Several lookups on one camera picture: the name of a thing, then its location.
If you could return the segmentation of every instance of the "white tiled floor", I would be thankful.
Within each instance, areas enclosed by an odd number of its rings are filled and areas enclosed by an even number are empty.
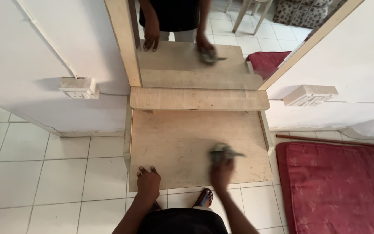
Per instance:
[[[245,57],[258,51],[293,51],[311,32],[309,28],[274,23],[272,20],[273,14],[270,13],[274,12],[275,6],[271,6],[256,35],[253,35],[253,32],[261,17],[263,7],[260,7],[254,16],[251,16],[251,10],[253,9],[251,7],[242,19],[236,34],[234,34],[232,29],[242,1],[234,0],[229,11],[224,13],[226,5],[226,0],[212,1],[206,34],[210,42],[212,42],[211,38],[214,36],[215,44],[241,46]],[[139,24],[138,28],[140,29],[140,38],[143,39],[144,33]],[[173,33],[170,34],[170,41],[174,41]]]
[[[274,144],[289,141],[276,134],[347,140],[337,131],[273,132]],[[60,139],[30,123],[0,123],[0,234],[110,234],[136,195],[127,191],[122,150],[123,137]],[[275,151],[269,159],[273,181],[228,190],[261,234],[288,234]],[[160,190],[157,201],[191,207],[202,189]],[[211,208],[230,231],[217,194]]]

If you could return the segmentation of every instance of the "chair leg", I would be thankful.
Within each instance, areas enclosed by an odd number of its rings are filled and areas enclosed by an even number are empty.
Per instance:
[[[229,10],[230,5],[232,5],[232,2],[233,2],[233,0],[229,0],[229,3],[227,3],[227,7],[226,7],[226,9],[224,10],[225,13],[227,12],[227,10]]]
[[[258,9],[259,9],[260,6],[261,6],[261,3],[255,3],[255,7],[253,8],[252,14],[251,14],[252,16],[255,15],[255,12],[258,11]]]
[[[251,5],[253,0],[243,0],[242,7],[240,8],[238,18],[236,19],[235,26],[233,26],[233,33],[236,33],[236,30],[239,28],[239,24],[242,22],[243,16],[245,16],[246,11],[248,10],[249,6]]]
[[[262,24],[263,19],[266,17],[266,13],[268,12],[268,9],[271,6],[271,3],[272,3],[272,0],[269,0],[269,2],[267,2],[265,4],[265,10],[263,11],[263,13],[261,15],[261,18],[259,19],[258,25],[256,26],[255,31],[253,32],[254,35],[256,34],[257,30],[259,29],[259,26]]]

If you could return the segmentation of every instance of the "floral pattern mattress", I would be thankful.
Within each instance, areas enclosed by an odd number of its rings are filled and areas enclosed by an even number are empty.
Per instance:
[[[374,234],[374,147],[276,146],[290,234]]]

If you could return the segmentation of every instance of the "hand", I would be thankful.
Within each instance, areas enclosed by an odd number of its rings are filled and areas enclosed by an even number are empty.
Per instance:
[[[207,51],[214,50],[212,44],[210,44],[209,40],[206,38],[206,35],[203,32],[197,32],[196,36],[197,48],[205,48]]]
[[[157,173],[154,166],[151,166],[151,172],[148,172],[143,167],[139,167],[139,170],[141,172],[136,174],[138,176],[137,196],[141,201],[146,202],[148,206],[152,206],[160,195],[161,176]]]
[[[145,20],[145,42],[144,50],[148,51],[154,44],[153,52],[157,50],[158,42],[160,40],[160,23],[158,17],[150,17]]]
[[[211,184],[218,195],[226,192],[227,184],[232,176],[233,169],[235,168],[233,159],[226,159],[223,156],[220,165],[213,165],[210,171]]]

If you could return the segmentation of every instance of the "red mattress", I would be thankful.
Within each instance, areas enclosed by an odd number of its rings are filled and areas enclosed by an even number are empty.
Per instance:
[[[290,234],[374,234],[374,147],[276,146]]]

